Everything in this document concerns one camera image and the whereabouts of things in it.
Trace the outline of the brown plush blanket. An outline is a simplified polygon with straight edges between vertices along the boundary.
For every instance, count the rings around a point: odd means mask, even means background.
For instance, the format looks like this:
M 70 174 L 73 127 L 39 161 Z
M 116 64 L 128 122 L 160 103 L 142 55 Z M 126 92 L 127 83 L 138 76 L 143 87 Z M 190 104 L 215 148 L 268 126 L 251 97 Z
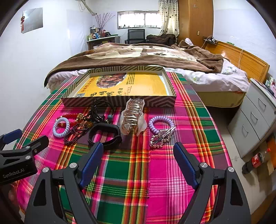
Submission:
M 223 57 L 198 46 L 181 41 L 179 45 L 166 46 L 155 43 L 105 43 L 96 49 L 76 54 L 53 68 L 44 85 L 58 72 L 96 69 L 112 66 L 149 66 L 220 73 Z

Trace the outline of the black wristband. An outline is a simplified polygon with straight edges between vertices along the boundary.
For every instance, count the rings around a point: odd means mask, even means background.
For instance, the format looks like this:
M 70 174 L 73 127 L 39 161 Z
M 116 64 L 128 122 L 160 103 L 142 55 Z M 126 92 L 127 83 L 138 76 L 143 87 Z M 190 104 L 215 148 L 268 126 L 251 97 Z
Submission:
M 121 131 L 117 125 L 107 124 L 107 123 L 98 123 L 94 125 L 88 135 L 88 143 L 90 146 L 93 146 L 95 142 L 92 142 L 92 137 L 96 134 L 97 131 L 101 131 L 103 133 L 111 133 L 114 135 L 114 138 L 103 142 L 104 150 L 112 150 L 119 148 L 119 145 L 122 143 Z

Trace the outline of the black office chair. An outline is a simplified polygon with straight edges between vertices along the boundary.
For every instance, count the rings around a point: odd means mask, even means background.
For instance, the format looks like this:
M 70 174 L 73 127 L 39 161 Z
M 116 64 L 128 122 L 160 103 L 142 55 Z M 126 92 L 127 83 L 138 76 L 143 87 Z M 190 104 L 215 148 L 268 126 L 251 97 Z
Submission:
M 127 39 L 124 42 L 125 44 L 146 43 L 145 29 L 129 29 Z

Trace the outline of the window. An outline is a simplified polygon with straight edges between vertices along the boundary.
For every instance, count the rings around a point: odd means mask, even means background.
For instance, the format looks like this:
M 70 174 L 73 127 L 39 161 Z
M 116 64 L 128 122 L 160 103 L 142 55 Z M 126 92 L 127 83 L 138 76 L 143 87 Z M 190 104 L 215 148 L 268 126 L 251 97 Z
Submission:
M 117 28 L 157 28 L 162 27 L 161 15 L 158 11 L 119 11 L 117 12 Z

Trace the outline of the patterned window curtain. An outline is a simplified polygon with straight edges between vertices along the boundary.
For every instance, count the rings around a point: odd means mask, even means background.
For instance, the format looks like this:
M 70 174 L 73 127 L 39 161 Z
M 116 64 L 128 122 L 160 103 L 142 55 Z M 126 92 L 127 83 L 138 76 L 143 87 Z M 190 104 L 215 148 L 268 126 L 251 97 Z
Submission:
M 178 0 L 159 0 L 162 34 L 179 35 L 179 4 Z

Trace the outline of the wall poster silver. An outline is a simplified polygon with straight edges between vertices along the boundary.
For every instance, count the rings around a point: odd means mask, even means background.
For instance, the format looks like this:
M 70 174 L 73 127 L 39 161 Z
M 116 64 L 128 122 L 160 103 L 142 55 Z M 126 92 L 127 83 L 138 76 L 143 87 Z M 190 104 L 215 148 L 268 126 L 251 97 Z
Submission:
M 21 17 L 21 33 L 43 27 L 43 8 L 24 10 Z

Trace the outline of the cola bottle red label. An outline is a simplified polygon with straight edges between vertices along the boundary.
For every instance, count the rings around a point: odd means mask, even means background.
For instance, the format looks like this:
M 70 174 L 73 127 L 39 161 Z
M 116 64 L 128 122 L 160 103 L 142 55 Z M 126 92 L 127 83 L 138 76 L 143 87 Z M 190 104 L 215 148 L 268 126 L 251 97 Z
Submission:
M 242 167 L 242 174 L 246 175 L 250 173 L 253 169 L 258 168 L 270 159 L 270 148 L 259 151 L 255 154 L 248 162 L 246 162 Z

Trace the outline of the dried branch bouquet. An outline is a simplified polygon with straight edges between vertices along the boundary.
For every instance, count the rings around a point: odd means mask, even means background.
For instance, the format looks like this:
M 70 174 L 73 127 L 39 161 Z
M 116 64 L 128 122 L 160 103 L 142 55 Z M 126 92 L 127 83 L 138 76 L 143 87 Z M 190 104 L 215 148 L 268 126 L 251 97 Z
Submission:
M 112 13 L 96 14 L 95 19 L 100 31 L 103 31 L 106 24 L 114 17 Z

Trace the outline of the yellow striped cardboard box tray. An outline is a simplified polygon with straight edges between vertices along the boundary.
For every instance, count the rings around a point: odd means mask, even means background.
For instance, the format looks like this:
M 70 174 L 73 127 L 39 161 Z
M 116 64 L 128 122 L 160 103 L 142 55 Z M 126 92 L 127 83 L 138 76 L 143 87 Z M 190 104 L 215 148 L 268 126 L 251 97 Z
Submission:
M 160 66 L 115 66 L 89 69 L 62 95 L 67 107 L 88 107 L 97 100 L 124 107 L 129 99 L 142 99 L 147 107 L 174 107 L 176 92 Z

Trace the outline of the grey drawer cabinet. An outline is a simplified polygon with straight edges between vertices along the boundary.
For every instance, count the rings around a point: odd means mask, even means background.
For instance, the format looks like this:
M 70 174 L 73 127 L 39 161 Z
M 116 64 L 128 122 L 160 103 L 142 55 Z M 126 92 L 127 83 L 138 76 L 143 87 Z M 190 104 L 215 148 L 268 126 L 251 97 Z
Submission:
M 241 158 L 254 151 L 275 130 L 275 94 L 251 78 L 249 89 L 227 128 Z

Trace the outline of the wooden headboard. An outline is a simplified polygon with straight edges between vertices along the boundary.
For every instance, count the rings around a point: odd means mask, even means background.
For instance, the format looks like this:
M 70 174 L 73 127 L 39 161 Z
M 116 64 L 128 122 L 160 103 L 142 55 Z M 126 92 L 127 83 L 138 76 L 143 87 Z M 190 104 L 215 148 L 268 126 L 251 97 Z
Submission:
M 250 52 L 221 41 L 216 45 L 207 43 L 205 49 L 213 54 L 221 54 L 230 63 L 245 71 L 249 80 L 253 78 L 261 83 L 266 80 L 270 65 Z

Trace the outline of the plaid pink green tablecloth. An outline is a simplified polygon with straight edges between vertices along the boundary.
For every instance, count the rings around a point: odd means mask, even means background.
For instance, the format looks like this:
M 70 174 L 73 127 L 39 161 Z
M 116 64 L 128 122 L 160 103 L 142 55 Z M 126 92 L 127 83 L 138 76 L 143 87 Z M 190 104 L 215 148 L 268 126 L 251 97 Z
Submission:
M 144 116 L 170 118 L 176 127 L 170 143 L 150 148 L 150 130 L 139 136 L 123 136 L 120 147 L 105 151 L 92 182 L 83 190 L 87 203 L 99 223 L 177 223 L 194 190 L 189 186 L 173 155 L 180 142 L 190 153 L 210 167 L 231 166 L 225 143 L 218 128 L 191 85 L 180 73 L 168 73 L 176 92 L 174 108 L 146 107 Z M 66 108 L 61 96 L 73 78 L 64 81 L 38 107 L 15 144 L 21 148 L 46 135 L 48 148 L 35 157 L 37 169 L 63 169 L 89 151 L 87 136 L 71 146 L 53 136 L 52 127 L 66 113 L 87 113 L 86 107 Z

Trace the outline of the wooden wardrobe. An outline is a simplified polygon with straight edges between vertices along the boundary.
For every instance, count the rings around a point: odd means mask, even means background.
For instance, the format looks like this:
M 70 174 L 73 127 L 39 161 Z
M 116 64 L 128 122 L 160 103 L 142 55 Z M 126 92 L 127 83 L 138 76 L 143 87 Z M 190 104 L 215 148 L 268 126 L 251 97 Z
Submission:
M 213 35 L 212 0 L 178 0 L 179 43 L 189 38 L 196 46 L 204 44 L 204 37 Z

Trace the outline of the rose gold hair claw clip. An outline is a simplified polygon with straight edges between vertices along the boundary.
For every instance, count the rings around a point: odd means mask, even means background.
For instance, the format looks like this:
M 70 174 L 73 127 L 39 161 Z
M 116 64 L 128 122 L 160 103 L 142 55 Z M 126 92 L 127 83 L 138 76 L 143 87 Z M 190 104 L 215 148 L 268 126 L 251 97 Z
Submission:
M 134 133 L 136 136 L 147 128 L 143 109 L 145 102 L 143 99 L 129 99 L 120 117 L 120 131 L 123 135 Z

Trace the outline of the desk with clutter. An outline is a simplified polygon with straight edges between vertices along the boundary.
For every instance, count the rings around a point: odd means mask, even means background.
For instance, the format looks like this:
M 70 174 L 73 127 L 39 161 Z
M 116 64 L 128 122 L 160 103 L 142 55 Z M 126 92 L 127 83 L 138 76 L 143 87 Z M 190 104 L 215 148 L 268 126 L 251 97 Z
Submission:
M 87 37 L 87 45 L 89 50 L 108 42 L 120 43 L 120 36 L 118 34 L 111 34 L 106 30 L 98 31 L 96 28 L 92 27 L 90 30 L 92 30 L 92 33 Z

